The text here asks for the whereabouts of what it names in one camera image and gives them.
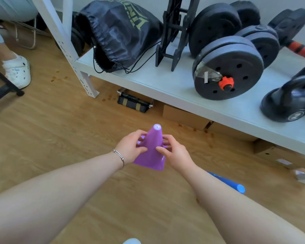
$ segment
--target kettlebell handle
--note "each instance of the kettlebell handle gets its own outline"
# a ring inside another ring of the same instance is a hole
[[[285,83],[280,89],[282,92],[280,102],[283,104],[290,103],[291,92],[293,90],[300,89],[303,86],[305,86],[305,75],[300,76],[296,79],[292,79],[292,80],[288,81],[287,83]]]

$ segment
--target white wall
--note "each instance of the white wall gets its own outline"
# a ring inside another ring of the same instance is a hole
[[[62,10],[62,0],[51,0],[56,10]],[[73,11],[81,10],[86,4],[93,0],[73,0]],[[136,3],[153,13],[157,18],[163,20],[163,12],[166,10],[168,0],[127,0]],[[198,12],[214,3],[232,3],[237,0],[200,0]],[[305,8],[305,0],[247,0],[252,1],[261,13],[261,22],[268,24],[269,21],[284,9],[295,10]],[[182,8],[188,8],[190,0],[182,1]],[[305,27],[295,37],[301,43],[305,43]]]

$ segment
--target human arm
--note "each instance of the human arm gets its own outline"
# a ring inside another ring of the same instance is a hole
[[[125,164],[147,150],[136,148],[145,134],[138,130],[119,142],[115,149]],[[110,152],[37,176],[1,193],[0,243],[49,243],[122,167],[120,157]]]
[[[186,148],[164,135],[157,147],[191,185],[227,244],[305,244],[305,233],[199,168]]]

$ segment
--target wooden floor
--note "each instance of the wooden floor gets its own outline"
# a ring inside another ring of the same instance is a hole
[[[0,100],[0,192],[62,166],[109,152],[128,133],[159,123],[205,170],[243,184],[246,196],[305,232],[305,185],[283,167],[252,154],[252,145],[162,118],[163,103],[143,114],[117,104],[118,86],[92,78],[100,94],[87,96],[50,38],[36,50],[9,42],[31,64],[23,97]],[[159,172],[137,165],[118,171],[99,189],[55,244],[224,243],[185,180],[169,165]]]

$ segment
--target black dumbbell rack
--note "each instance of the black dumbbell rack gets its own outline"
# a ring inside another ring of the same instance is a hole
[[[160,45],[156,48],[156,67],[160,64],[164,57],[171,58],[173,72],[179,59],[181,58],[184,47],[188,44],[189,29],[195,18],[200,0],[191,0],[188,9],[181,8],[182,0],[169,0],[167,11],[163,14],[163,34]],[[181,26],[180,12],[186,13]],[[174,55],[166,53],[167,46],[174,41],[177,34],[181,31],[178,48],[175,50]]]
[[[17,86],[11,83],[2,73],[0,73],[0,79],[5,83],[0,87],[0,99],[11,91],[15,91],[19,97],[24,95],[24,91],[20,90]]]

